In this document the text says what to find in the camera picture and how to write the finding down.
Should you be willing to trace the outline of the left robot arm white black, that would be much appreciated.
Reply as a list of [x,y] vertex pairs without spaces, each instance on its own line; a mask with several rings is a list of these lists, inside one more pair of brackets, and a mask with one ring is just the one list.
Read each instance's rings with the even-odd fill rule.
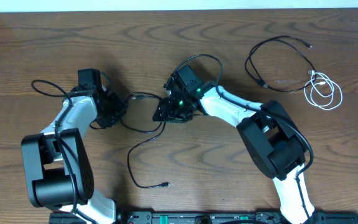
[[59,97],[62,110],[52,123],[21,141],[29,201],[85,223],[119,223],[116,202],[95,188],[83,137],[93,122],[101,128],[116,124],[124,103],[99,89],[63,91]]

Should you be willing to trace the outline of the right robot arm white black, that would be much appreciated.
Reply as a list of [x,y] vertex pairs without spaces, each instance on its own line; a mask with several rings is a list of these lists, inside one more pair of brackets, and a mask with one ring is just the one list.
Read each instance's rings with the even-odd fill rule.
[[272,179],[280,199],[280,211],[290,223],[312,223],[304,173],[312,165],[311,145],[283,106],[247,101],[222,86],[197,88],[192,93],[170,91],[158,104],[153,120],[185,123],[198,110],[235,127],[258,170]]

